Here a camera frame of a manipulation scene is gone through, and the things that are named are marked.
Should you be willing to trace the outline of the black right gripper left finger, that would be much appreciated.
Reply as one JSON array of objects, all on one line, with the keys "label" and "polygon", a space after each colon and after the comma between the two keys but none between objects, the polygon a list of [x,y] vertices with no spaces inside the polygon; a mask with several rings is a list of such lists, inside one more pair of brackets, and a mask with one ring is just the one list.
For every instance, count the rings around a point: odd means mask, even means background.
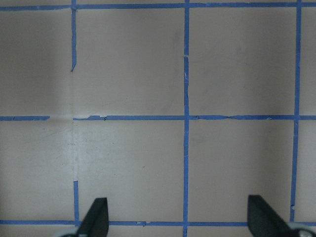
[{"label": "black right gripper left finger", "polygon": [[106,237],[109,213],[106,197],[96,198],[77,230],[78,237]]}]

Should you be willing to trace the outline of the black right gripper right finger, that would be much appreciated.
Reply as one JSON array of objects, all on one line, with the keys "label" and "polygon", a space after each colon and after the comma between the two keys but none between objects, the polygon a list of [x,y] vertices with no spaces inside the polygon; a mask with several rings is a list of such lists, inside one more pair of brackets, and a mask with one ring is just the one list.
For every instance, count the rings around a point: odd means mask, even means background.
[{"label": "black right gripper right finger", "polygon": [[247,226],[253,237],[293,237],[287,223],[260,195],[249,195]]}]

